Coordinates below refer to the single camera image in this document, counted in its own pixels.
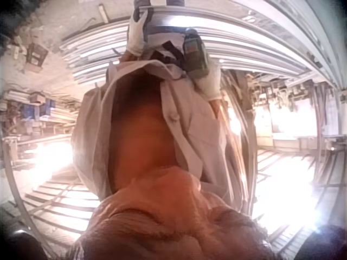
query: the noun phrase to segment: shirt pocket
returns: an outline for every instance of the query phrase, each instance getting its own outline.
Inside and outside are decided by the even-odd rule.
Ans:
[[[188,136],[196,141],[203,141],[215,146],[219,144],[220,130],[218,120],[202,114],[194,114],[188,128]]]

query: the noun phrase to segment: aluminum profile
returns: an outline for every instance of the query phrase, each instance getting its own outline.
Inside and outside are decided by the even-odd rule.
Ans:
[[[224,68],[265,72],[299,78],[313,72],[330,78],[308,57],[282,39],[241,19],[209,10],[154,6],[150,26],[194,27],[205,41],[212,58],[226,61]],[[66,39],[60,48],[79,84],[105,80],[109,61],[117,62],[113,52],[125,51],[128,17]]]

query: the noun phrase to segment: metal pipe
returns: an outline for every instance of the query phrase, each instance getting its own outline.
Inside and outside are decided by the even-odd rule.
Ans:
[[[42,246],[46,250],[46,252],[49,253],[49,255],[52,257],[57,257],[58,255],[53,251],[53,249],[47,243],[45,238],[39,232],[35,223],[33,222],[32,218],[30,217],[27,209],[24,206],[23,200],[21,198],[21,195],[20,195],[18,188],[17,188],[17,185],[16,185],[15,177],[13,175],[12,166],[11,166],[11,162],[10,162],[8,144],[5,144],[4,142],[2,142],[2,150],[4,153],[4,164],[5,164],[6,177],[7,177],[13,198],[15,199],[17,207],[18,207],[25,223],[30,228],[30,230],[34,234],[34,236],[38,239],[38,241],[42,244]]]

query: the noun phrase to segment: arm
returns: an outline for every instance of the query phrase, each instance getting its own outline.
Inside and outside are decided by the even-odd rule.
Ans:
[[[148,16],[148,10],[143,13],[141,18],[136,22],[134,20],[135,10],[129,21],[128,40],[126,43],[126,51],[120,58],[119,62],[136,61],[142,55],[145,48],[143,30]]]
[[[133,55],[130,51],[126,50],[123,56],[119,59],[119,62],[122,63],[126,61],[137,61],[138,59],[138,56]]]
[[[213,110],[213,113],[216,116],[216,119],[218,119],[218,117],[219,117],[221,101],[222,101],[221,99],[215,99],[215,100],[208,101],[212,110]]]
[[[221,69],[214,61],[209,62],[210,72],[206,77],[196,79],[195,83],[201,92],[207,98],[216,119],[219,117],[222,94],[220,90],[221,85]]]

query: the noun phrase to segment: metal frame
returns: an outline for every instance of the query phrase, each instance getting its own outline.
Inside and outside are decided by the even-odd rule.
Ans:
[[[236,3],[239,3],[245,7],[248,7],[266,17],[270,18],[273,21],[276,21],[277,24],[285,28],[292,35],[294,35],[310,52],[315,56],[315,58],[323,65],[326,70],[326,74],[322,70],[318,69],[317,66],[310,68],[313,71],[319,72],[324,76],[326,81],[337,89],[343,87],[341,73],[337,66],[336,57],[332,51],[332,46],[327,42],[327,35],[324,32],[322,26],[317,26],[315,31],[320,32],[320,37],[317,40],[314,40],[312,34],[308,34],[307,31],[303,28],[302,24],[295,20],[295,17],[291,16],[290,13],[285,10],[281,5],[277,4],[275,0],[266,0],[266,1],[252,1],[252,0],[233,0]],[[320,22],[316,15],[314,15],[312,9],[308,6],[306,1],[303,0],[293,0],[288,1],[288,5],[292,5],[292,9],[296,12],[300,12],[302,17],[309,17],[304,19],[306,23],[310,25],[316,24],[320,25]],[[329,60],[333,60],[333,65],[330,65],[328,58],[323,54],[322,49],[318,47],[318,41],[324,42],[324,49],[330,53]]]
[[[4,164],[5,164],[6,177],[7,177],[12,195],[15,199],[15,202],[17,204],[17,207],[21,213],[21,216],[22,216],[24,222],[30,228],[30,231],[34,234],[34,236],[37,238],[37,240],[41,243],[41,245],[46,250],[46,252],[52,257],[57,257],[58,255],[54,252],[54,250],[51,248],[51,246],[47,243],[46,239],[42,236],[40,231],[37,229],[35,223],[33,222],[32,218],[30,217],[30,214],[28,213],[27,209],[24,206],[23,200],[21,198],[21,195],[20,195],[18,188],[17,188],[17,185],[16,185],[15,177],[13,175],[12,166],[11,166],[11,162],[10,162],[10,154],[9,154],[8,144],[5,144],[4,142],[2,142],[2,151],[4,154]]]
[[[299,77],[301,74],[307,75],[306,73],[312,70],[312,77],[320,75],[327,81],[329,80],[308,57],[256,25],[209,10],[179,6],[154,6],[153,8],[155,12],[152,24],[172,26],[177,23],[178,26],[188,26],[184,25],[184,20],[188,20],[191,22],[191,26],[196,25],[195,28],[201,36],[206,38],[208,52],[216,55],[217,59],[226,60],[222,64],[223,68],[259,71],[289,78]],[[100,52],[90,57],[81,57],[81,54],[117,43],[122,43],[120,46],[122,51],[119,48],[117,51],[123,52],[127,25],[128,17],[124,17],[115,23],[65,40],[60,47],[64,52],[65,60],[71,68],[74,68],[75,73],[101,65],[100,61],[93,60],[96,57],[102,58],[102,63],[105,64],[107,61],[117,60],[116,57],[111,58],[114,56],[111,48],[100,49]],[[105,41],[109,42],[100,46],[100,42]],[[242,50],[243,54],[241,55],[236,50]],[[78,83],[91,84],[102,81],[105,78],[105,71],[106,67],[89,70],[80,73],[75,79]]]

